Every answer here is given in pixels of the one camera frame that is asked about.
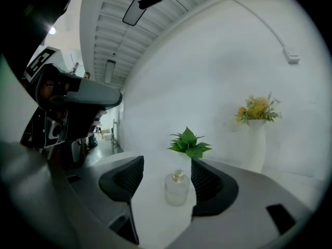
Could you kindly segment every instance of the white electrical box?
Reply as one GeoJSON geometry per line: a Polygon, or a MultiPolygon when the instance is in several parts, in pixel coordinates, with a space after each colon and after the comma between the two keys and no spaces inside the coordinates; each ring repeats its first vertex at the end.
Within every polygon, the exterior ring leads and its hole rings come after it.
{"type": "Polygon", "coordinates": [[[300,56],[294,48],[284,47],[282,52],[284,53],[286,60],[289,64],[297,64],[300,61],[300,56]]]}

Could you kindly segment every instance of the floor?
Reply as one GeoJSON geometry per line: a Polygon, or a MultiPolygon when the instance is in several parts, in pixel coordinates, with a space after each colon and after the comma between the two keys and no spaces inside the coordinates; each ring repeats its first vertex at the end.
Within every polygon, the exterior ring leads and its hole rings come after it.
{"type": "Polygon", "coordinates": [[[120,146],[113,146],[110,141],[105,141],[100,133],[94,133],[94,137],[98,142],[98,146],[91,149],[87,154],[83,167],[92,166],[105,157],[123,152],[120,146]]]}

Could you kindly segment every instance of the ceiling light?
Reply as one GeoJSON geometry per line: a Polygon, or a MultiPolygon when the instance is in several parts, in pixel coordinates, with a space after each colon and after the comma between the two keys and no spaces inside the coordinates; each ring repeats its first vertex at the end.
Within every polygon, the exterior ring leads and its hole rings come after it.
{"type": "Polygon", "coordinates": [[[54,35],[56,32],[57,30],[54,27],[52,27],[48,33],[54,35]]]}

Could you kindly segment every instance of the glass bottle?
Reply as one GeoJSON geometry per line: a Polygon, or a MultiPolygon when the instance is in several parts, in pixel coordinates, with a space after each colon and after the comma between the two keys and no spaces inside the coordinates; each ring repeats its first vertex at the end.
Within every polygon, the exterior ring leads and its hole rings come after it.
{"type": "Polygon", "coordinates": [[[165,178],[165,201],[171,206],[182,206],[186,203],[190,179],[182,170],[174,171],[165,178]]]}

